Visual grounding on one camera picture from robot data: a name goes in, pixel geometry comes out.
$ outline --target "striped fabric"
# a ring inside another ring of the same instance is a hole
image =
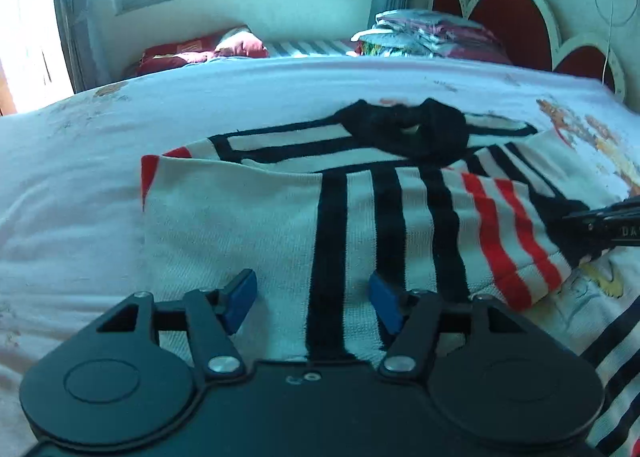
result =
[[[601,314],[603,325],[589,307],[570,328],[558,312],[562,283],[599,252],[556,220],[614,199],[555,130],[434,100],[360,101],[322,120],[145,156],[142,180],[156,299],[256,271],[258,300],[234,338],[246,360],[377,364],[392,339],[367,298],[376,270],[448,301],[489,293],[536,312],[531,319],[583,353],[607,387],[591,443],[611,455],[638,433],[637,304]],[[594,332],[598,340],[581,345]],[[186,350],[177,339],[167,346]]]
[[[355,42],[350,40],[291,40],[265,42],[270,58],[305,58],[307,56],[344,56],[353,52]]]

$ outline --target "round metal bolt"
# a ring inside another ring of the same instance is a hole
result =
[[[415,360],[409,356],[391,356],[385,360],[385,369],[389,372],[411,372],[415,369]]]
[[[240,368],[240,361],[233,356],[218,356],[211,358],[207,367],[216,374],[231,374]]]
[[[285,381],[289,385],[302,385],[304,380],[301,377],[287,376]]]
[[[307,381],[320,381],[322,379],[322,374],[318,372],[308,372],[305,374],[305,379]]]

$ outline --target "red headboard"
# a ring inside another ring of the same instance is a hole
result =
[[[514,65],[602,78],[607,41],[594,34],[582,34],[562,44],[556,18],[546,0],[430,0],[429,9],[484,25],[504,44]],[[605,83],[624,100],[625,76],[612,51]]]

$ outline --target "white bed sheet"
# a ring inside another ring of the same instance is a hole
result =
[[[34,443],[18,402],[24,372],[145,288],[142,155],[231,130],[320,118],[359,98],[418,104],[428,97],[548,128],[538,102],[545,100],[578,120],[607,123],[621,136],[614,158],[623,156],[629,170],[640,159],[640,116],[596,81],[451,60],[210,63],[0,118],[0,454],[18,456]],[[629,183],[611,168],[618,161],[588,148],[585,155],[611,190],[628,193]]]

